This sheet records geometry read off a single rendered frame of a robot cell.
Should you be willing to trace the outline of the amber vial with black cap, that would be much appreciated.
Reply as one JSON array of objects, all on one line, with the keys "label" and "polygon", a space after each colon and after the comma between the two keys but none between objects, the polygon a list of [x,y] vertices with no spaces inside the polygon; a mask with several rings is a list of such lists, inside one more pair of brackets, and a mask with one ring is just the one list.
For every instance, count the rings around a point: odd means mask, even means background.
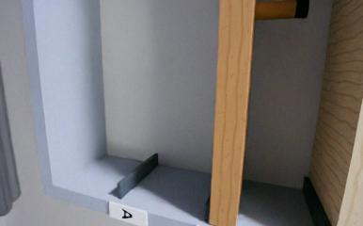
[{"label": "amber vial with black cap", "polygon": [[307,18],[308,10],[309,0],[256,2],[254,21]]}]

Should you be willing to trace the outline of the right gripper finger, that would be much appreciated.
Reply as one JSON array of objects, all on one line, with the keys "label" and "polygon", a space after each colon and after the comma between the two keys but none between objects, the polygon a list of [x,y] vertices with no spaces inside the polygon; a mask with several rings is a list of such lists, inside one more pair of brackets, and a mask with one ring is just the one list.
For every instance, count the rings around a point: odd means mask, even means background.
[{"label": "right gripper finger", "polygon": [[6,215],[11,203],[20,195],[11,146],[8,117],[0,72],[0,217]]}]

